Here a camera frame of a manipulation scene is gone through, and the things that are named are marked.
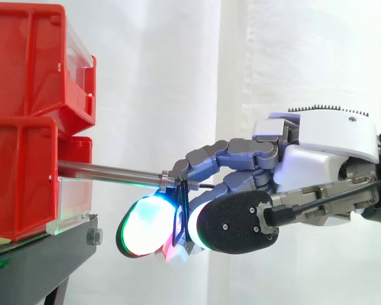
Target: gear teeth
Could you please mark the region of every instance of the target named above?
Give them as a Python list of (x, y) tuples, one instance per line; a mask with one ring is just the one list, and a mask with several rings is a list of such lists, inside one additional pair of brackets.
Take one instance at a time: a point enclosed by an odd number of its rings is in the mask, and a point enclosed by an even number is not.
[(355, 111), (351, 109), (344, 109), (341, 108), (340, 106), (333, 106), (333, 105), (313, 105), (309, 107), (298, 107), (298, 108), (289, 108), (288, 112), (300, 112), (300, 111), (311, 111), (311, 110), (337, 110), (337, 111), (345, 111), (349, 113), (356, 113), (360, 114), (362, 116), (367, 116), (368, 117), (368, 112), (362, 112), (362, 111)]

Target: screw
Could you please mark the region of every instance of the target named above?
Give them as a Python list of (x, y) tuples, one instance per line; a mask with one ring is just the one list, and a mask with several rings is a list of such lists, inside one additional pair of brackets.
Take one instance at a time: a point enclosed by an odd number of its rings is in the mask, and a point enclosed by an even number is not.
[(90, 230), (90, 244), (92, 246), (99, 246), (103, 241), (103, 230), (102, 229), (92, 229)]

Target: metal tube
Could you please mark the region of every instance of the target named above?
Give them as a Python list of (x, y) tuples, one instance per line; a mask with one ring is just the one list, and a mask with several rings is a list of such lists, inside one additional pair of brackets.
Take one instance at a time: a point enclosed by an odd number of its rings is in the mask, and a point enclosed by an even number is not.
[[(118, 182), (143, 187), (160, 188), (163, 175), (89, 163), (58, 161), (58, 174), (63, 177)], [(163, 185), (176, 187), (176, 179), (164, 175)]]

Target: white backdrop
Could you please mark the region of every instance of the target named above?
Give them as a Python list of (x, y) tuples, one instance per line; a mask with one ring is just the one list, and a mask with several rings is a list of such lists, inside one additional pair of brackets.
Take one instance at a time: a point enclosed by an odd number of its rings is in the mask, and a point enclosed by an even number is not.
[[(313, 104), (369, 111), (381, 132), (381, 1), (222, 1), (217, 139)], [(210, 256), (229, 279), (210, 286), (215, 304), (381, 304), (380, 224), (280, 231), (271, 248)]]

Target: textured grip pad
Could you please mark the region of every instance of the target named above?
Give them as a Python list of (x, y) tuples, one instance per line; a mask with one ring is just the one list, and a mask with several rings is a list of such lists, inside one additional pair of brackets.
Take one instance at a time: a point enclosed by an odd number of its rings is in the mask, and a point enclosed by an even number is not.
[(260, 228), (258, 204), (272, 202), (263, 191), (249, 191), (217, 198), (208, 203), (197, 218), (197, 233), (211, 250), (243, 254), (275, 243), (278, 235), (255, 232)]

